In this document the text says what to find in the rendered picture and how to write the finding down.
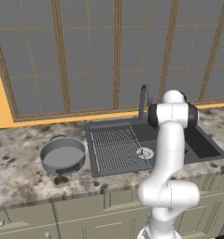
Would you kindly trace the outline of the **wooden framed window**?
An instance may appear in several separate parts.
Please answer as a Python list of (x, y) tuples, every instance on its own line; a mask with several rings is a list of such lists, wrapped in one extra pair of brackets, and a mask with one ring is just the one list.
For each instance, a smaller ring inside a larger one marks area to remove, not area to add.
[(224, 0), (0, 0), (0, 77), (15, 121), (224, 103)]

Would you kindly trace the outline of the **beige drawer front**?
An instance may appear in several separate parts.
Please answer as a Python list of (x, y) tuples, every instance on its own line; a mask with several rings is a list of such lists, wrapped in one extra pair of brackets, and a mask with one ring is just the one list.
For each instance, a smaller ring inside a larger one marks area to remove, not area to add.
[(104, 196), (96, 195), (61, 201), (55, 203), (54, 207), (59, 222), (87, 218), (104, 209)]
[(55, 222), (51, 204), (38, 204), (7, 210), (11, 222), (26, 222), (30, 225), (48, 225)]

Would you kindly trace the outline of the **grey metal pot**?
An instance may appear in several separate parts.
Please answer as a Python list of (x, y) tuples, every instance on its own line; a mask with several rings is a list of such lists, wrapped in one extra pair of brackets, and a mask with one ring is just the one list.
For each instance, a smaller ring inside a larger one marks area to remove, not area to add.
[(40, 151), (44, 170), (50, 175), (65, 176), (79, 171), (85, 163), (84, 144), (63, 134), (54, 135)]

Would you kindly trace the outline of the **beige panel under sink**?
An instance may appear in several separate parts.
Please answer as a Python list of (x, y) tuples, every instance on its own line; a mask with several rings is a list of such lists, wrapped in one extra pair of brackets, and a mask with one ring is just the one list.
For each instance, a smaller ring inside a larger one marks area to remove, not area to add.
[(115, 191), (109, 194), (109, 209), (139, 205), (133, 190)]
[(224, 174), (210, 176), (195, 176), (189, 181), (194, 182), (201, 195), (213, 195), (224, 192)]

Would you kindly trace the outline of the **beige cupboard door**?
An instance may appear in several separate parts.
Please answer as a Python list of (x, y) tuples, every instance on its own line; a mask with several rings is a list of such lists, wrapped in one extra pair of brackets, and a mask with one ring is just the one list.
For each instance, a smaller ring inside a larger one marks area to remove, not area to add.
[(135, 208), (106, 215), (61, 222), (61, 239), (137, 239), (148, 210)]
[(51, 239), (61, 239), (55, 224), (35, 228), (20, 227), (8, 232), (0, 231), (0, 239), (46, 239), (46, 232)]
[(217, 237), (224, 225), (224, 193), (204, 195), (199, 203), (183, 212), (175, 221), (182, 239)]

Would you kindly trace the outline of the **dark grey curved tap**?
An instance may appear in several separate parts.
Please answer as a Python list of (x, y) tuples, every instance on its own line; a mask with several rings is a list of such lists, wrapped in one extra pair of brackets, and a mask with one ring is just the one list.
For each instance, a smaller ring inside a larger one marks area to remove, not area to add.
[(153, 104), (153, 98), (150, 97), (151, 87), (149, 84), (144, 84), (140, 90), (138, 120), (141, 121), (144, 117), (144, 105), (150, 106)]

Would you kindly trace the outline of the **dark grey sink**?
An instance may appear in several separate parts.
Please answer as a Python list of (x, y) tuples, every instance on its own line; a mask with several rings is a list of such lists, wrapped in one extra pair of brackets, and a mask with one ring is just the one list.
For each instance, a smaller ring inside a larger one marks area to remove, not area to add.
[[(107, 127), (109, 125), (130, 124), (142, 148), (150, 148), (154, 152), (154, 157), (149, 161), (152, 169), (155, 164), (157, 151), (158, 130), (153, 129), (147, 124), (147, 120), (139, 121), (132, 119), (112, 119), (103, 121), (90, 121), (84, 124), (86, 139), (91, 161), (91, 172), (93, 177), (99, 177), (96, 167), (94, 151), (92, 149), (90, 129), (91, 127)], [(207, 162), (212, 160), (224, 159), (224, 150), (221, 149), (214, 140), (208, 136), (199, 126), (185, 130), (185, 159), (184, 164), (195, 162)]]

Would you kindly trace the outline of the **silver sink drain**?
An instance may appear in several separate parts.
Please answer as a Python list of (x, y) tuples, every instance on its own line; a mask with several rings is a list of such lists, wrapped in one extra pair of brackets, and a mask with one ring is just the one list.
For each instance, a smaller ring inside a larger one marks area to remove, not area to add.
[(150, 148), (139, 148), (136, 151), (137, 156), (140, 159), (150, 160), (154, 157), (154, 152)]

